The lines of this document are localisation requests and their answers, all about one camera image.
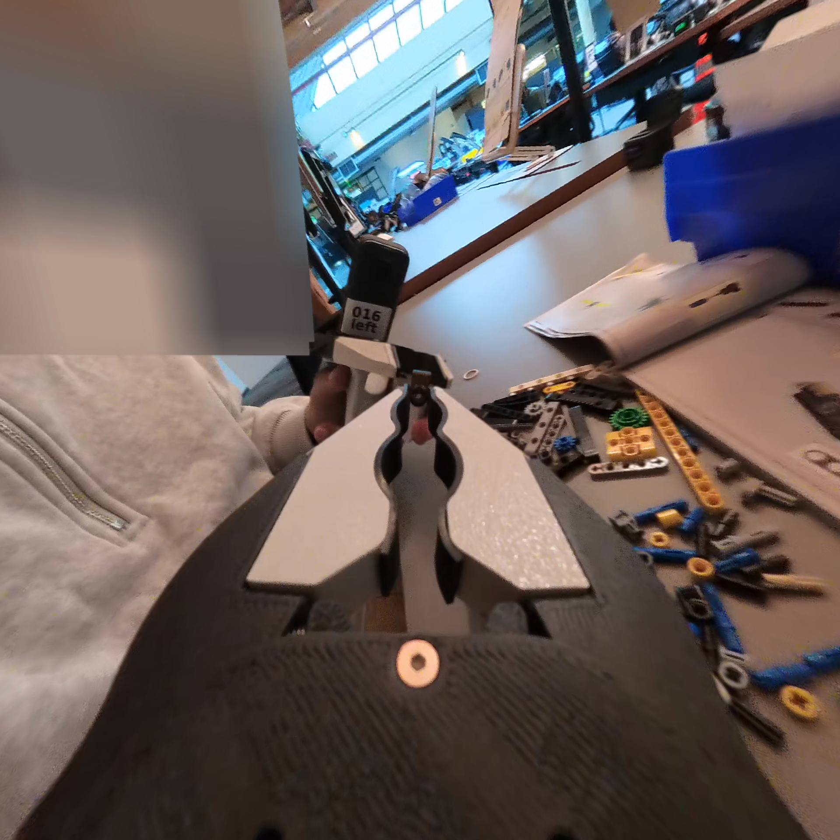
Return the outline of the blue bin with white tag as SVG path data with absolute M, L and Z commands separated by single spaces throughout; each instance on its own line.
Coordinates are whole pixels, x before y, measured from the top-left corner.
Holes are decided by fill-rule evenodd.
M 421 191 L 415 187 L 402 195 L 396 214 L 400 224 L 413 227 L 458 198 L 457 184 L 453 175 L 434 175 Z

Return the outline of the long yellow lego beam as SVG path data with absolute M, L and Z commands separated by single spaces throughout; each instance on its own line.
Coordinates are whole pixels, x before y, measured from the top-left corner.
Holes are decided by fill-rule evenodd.
M 692 451 L 664 405 L 642 391 L 636 391 L 636 397 L 700 507 L 713 517 L 722 515 L 727 510 L 727 505 L 717 484 L 703 468 L 698 456 Z

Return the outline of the white cardboard box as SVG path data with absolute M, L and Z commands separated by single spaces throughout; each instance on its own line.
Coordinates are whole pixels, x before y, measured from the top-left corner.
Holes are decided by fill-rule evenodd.
M 783 18 L 761 49 L 716 69 L 733 138 L 839 113 L 839 2 Z

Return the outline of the black monitor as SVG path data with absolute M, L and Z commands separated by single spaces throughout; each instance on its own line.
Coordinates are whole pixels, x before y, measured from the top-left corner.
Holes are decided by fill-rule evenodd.
M 344 244 L 368 231 L 367 224 L 334 181 L 331 169 L 306 144 L 298 146 L 301 187 L 310 195 L 324 220 Z

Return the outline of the black box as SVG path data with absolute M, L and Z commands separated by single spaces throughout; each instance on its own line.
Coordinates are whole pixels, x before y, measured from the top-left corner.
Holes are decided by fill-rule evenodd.
M 663 164 L 675 147 L 673 122 L 648 125 L 623 144 L 626 168 L 630 172 L 646 172 Z

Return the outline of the person's left forearm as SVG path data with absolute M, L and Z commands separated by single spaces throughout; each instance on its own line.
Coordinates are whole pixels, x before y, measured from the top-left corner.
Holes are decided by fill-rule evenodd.
M 243 404 L 239 424 L 272 474 L 316 445 L 307 426 L 309 397 L 279 397 L 262 406 Z

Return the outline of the small black lego piece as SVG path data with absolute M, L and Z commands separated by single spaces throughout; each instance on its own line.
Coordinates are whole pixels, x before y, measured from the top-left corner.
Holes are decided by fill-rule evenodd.
M 430 371 L 414 370 L 411 373 L 406 385 L 410 427 L 427 420 L 433 385 L 433 376 Z

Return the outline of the person's left hand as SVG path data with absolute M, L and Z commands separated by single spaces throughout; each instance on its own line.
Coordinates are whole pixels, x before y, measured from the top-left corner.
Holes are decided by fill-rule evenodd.
M 304 423 L 315 445 L 335 434 L 345 423 L 351 370 L 335 364 L 316 374 L 311 387 Z

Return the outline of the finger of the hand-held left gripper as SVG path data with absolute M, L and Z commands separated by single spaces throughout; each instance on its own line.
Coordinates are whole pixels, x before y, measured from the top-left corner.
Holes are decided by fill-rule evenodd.
M 445 360 L 434 353 L 396 352 L 397 377 L 410 382 L 415 375 L 427 375 L 428 383 L 448 389 L 454 376 Z
M 387 342 L 338 336 L 332 341 L 331 361 L 387 380 L 399 376 L 396 347 Z

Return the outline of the lego instruction booklet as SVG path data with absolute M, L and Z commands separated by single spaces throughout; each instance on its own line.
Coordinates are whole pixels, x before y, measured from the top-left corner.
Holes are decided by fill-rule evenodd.
M 681 265 L 639 255 L 524 328 L 598 342 L 643 391 L 838 521 L 838 433 L 799 396 L 838 399 L 838 302 L 777 248 Z

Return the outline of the yellow lego block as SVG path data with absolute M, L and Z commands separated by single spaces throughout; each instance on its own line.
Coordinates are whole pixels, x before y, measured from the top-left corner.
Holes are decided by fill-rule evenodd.
M 605 435 L 605 456 L 611 463 L 636 463 L 658 456 L 651 426 L 623 427 Z

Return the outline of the large blue plastic bin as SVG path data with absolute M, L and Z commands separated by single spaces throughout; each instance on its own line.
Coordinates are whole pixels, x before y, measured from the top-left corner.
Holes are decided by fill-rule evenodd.
M 664 181 L 668 234 L 699 260 L 784 249 L 838 287 L 838 115 L 672 150 Z

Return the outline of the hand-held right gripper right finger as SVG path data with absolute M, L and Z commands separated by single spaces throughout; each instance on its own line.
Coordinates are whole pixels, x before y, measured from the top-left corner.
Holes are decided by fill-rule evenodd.
M 539 464 L 439 387 L 429 393 L 428 427 L 446 490 L 434 552 L 444 601 L 487 614 L 499 603 L 591 594 Z

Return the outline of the black pole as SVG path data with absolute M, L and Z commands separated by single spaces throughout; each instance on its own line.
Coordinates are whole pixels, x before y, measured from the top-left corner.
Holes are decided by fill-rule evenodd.
M 589 100 L 583 88 L 581 70 L 576 59 L 568 6 L 565 1 L 549 1 L 549 10 L 565 74 L 569 99 L 568 110 L 574 129 L 574 138 L 576 143 L 582 144 L 592 139 L 592 118 Z

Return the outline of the tan lego beam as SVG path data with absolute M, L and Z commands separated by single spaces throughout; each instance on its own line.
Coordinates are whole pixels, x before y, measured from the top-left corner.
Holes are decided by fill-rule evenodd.
M 532 391 L 541 391 L 546 387 L 553 387 L 556 385 L 562 385 L 567 382 L 580 382 L 589 374 L 595 370 L 595 366 L 593 364 L 586 364 L 578 367 L 574 367 L 573 369 L 569 369 L 567 371 L 562 371 L 556 374 L 550 374 L 544 377 L 540 377 L 535 380 L 526 381 L 517 385 L 512 386 L 508 390 L 508 394 L 510 396 L 518 395 L 525 392 L 532 392 Z

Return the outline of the thin light grey lego beam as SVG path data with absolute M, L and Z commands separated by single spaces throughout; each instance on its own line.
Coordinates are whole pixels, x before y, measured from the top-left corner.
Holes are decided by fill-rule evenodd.
M 659 474 L 669 468 L 669 459 L 658 456 L 637 461 L 603 461 L 587 467 L 587 473 L 594 480 L 637 477 L 645 474 Z

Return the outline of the wooden panel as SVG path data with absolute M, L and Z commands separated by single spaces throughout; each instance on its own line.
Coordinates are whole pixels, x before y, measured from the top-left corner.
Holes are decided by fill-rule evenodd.
M 486 72 L 485 136 L 481 159 L 498 160 L 518 142 L 525 47 L 518 42 L 522 1 L 492 2 L 493 25 Z

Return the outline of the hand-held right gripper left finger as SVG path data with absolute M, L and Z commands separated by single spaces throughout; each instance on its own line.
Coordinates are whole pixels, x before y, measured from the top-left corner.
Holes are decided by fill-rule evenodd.
M 410 415 L 396 389 L 312 450 L 246 576 L 249 588 L 341 604 L 389 595 L 400 573 L 397 502 Z

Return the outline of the pile of black lego pieces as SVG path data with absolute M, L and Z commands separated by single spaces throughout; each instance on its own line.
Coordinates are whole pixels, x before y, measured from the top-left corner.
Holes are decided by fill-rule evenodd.
M 546 464 L 533 458 L 532 460 L 547 466 L 556 476 L 564 476 L 575 469 L 598 461 L 599 452 L 588 426 L 587 417 L 594 415 L 606 419 L 616 409 L 623 407 L 622 401 L 616 394 L 602 388 L 580 382 L 567 382 L 546 387 L 541 391 L 507 395 L 495 401 L 483 403 L 473 408 L 471 412 L 520 449 L 519 434 L 530 428 L 533 423 L 532 417 L 535 413 L 539 413 L 539 405 L 543 401 L 560 402 L 565 406 L 566 426 L 562 436 L 575 436 L 579 444 L 577 451 L 566 455 L 559 455 L 553 451 L 553 459 L 550 463 Z

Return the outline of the cluttered workbench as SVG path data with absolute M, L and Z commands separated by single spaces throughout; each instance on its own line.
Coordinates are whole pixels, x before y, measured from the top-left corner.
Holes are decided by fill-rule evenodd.
M 809 2 L 664 2 L 623 36 L 624 63 L 584 91 L 595 110 L 632 100 L 639 108 L 662 80 L 678 77 L 705 56 L 730 57 L 744 33 L 806 8 Z

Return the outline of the grey zip sweatshirt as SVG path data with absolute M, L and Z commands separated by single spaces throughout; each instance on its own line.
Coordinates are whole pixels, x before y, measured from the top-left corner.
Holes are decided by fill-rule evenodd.
M 84 739 L 148 611 L 270 478 L 213 357 L 2 357 L 1 823 Z

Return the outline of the scattered blue lego pins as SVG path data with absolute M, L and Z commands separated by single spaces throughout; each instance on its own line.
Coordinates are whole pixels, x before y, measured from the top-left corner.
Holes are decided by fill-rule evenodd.
M 648 545 L 646 537 L 652 531 L 661 531 L 655 513 L 666 508 L 682 511 L 685 521 L 675 530 L 663 531 L 670 536 L 671 545 L 657 549 Z M 607 521 L 652 571 L 658 564 L 685 570 L 689 581 L 675 588 L 677 607 L 700 645 L 724 705 L 772 749 L 784 750 L 784 730 L 752 708 L 748 699 L 750 690 L 772 694 L 780 700 L 783 686 L 808 690 L 815 681 L 837 675 L 838 644 L 807 650 L 781 664 L 751 668 L 740 631 L 722 596 L 729 593 L 765 606 L 774 592 L 823 595 L 824 583 L 793 574 L 791 560 L 786 555 L 762 556 L 760 550 L 775 544 L 779 534 L 769 529 L 739 534 L 739 512 L 732 509 L 713 517 L 703 508 L 691 507 L 687 500 L 677 499 L 636 513 L 619 510 Z M 691 557 L 713 562 L 717 569 L 715 577 L 708 582 L 692 580 L 686 569 Z

